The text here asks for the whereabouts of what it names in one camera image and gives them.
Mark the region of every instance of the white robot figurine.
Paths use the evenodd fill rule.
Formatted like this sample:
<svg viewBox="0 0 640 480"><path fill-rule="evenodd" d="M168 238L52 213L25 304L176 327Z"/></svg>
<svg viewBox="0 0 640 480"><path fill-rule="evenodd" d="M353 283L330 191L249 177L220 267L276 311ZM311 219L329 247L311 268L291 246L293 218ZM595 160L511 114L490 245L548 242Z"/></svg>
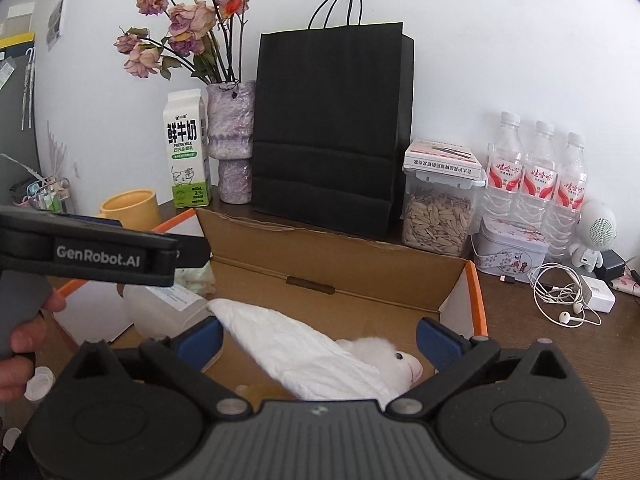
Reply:
<svg viewBox="0 0 640 480"><path fill-rule="evenodd" d="M602 266L601 251L608 250L616 239L618 226L613 211L602 202L592 200L582 206L575 234L580 243L571 244L569 253L575 267L593 272Z"/></svg>

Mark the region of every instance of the finger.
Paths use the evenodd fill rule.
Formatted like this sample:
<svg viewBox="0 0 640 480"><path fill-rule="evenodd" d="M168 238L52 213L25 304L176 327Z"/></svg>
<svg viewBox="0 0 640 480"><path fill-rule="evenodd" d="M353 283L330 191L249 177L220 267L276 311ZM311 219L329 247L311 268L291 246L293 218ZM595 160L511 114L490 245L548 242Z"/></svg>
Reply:
<svg viewBox="0 0 640 480"><path fill-rule="evenodd" d="M9 386L7 388L0 388L0 404L19 399L24 395L24 390L24 386Z"/></svg>
<svg viewBox="0 0 640 480"><path fill-rule="evenodd" d="M17 354L35 352L44 343L47 335L47 323L41 317L18 325L11 334L11 350Z"/></svg>
<svg viewBox="0 0 640 480"><path fill-rule="evenodd" d="M64 296L62 296L62 294L60 294L55 289L53 290L47 301L45 301L43 306L45 310L50 310L52 312L60 312L61 310L64 310L65 307L66 301Z"/></svg>
<svg viewBox="0 0 640 480"><path fill-rule="evenodd" d="M24 386L33 376L33 364L26 357L15 356L0 361L0 388Z"/></svg>

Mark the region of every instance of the black paper bag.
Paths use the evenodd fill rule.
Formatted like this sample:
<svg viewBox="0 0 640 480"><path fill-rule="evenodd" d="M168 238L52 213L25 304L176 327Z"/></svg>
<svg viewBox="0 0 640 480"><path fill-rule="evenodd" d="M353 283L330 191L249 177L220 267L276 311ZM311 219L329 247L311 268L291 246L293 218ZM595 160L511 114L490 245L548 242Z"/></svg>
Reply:
<svg viewBox="0 0 640 480"><path fill-rule="evenodd" d="M402 23L263 34L253 208L384 238L402 206L413 84Z"/></svg>

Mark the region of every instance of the brown wooden desk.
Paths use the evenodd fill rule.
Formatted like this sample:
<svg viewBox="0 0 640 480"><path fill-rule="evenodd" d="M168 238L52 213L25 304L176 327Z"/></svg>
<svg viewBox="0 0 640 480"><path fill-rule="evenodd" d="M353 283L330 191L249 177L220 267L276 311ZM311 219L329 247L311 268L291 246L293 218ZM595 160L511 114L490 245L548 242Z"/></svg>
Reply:
<svg viewBox="0 0 640 480"><path fill-rule="evenodd" d="M229 216L283 223L281 219L254 213L248 206L220 203L217 195L210 208ZM175 210L165 204L162 213L168 218ZM542 317L529 285L508 285L485 274L480 274L480 285L491 337L503 347L516 348L526 348L539 337L553 339L600 403L611 425L611 444L598 478L640 478L640 306L634 298L617 292L616 304L610 314L603 316L602 326L567 329ZM547 312L556 316L560 309L549 307ZM38 363L58 375L72 351L48 315L47 323L49 336L38 354ZM24 398L12 403L7 427L23 427L31 413L33 408Z"/></svg>

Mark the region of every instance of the red and white label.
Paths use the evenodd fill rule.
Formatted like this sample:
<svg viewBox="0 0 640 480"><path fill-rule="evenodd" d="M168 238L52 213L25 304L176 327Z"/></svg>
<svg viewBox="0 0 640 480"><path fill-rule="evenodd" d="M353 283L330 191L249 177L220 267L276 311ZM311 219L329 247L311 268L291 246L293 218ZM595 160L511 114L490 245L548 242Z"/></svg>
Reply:
<svg viewBox="0 0 640 480"><path fill-rule="evenodd" d="M548 202L553 196L557 176L555 171L540 166L525 167L520 192Z"/></svg>
<svg viewBox="0 0 640 480"><path fill-rule="evenodd" d="M585 183L581 180L562 177L560 177L559 181L558 191L554 197L555 203L580 211L582 202L584 202Z"/></svg>
<svg viewBox="0 0 640 480"><path fill-rule="evenodd" d="M492 157L489 159L488 173L489 187L497 187L509 193L514 193L518 190L522 164Z"/></svg>

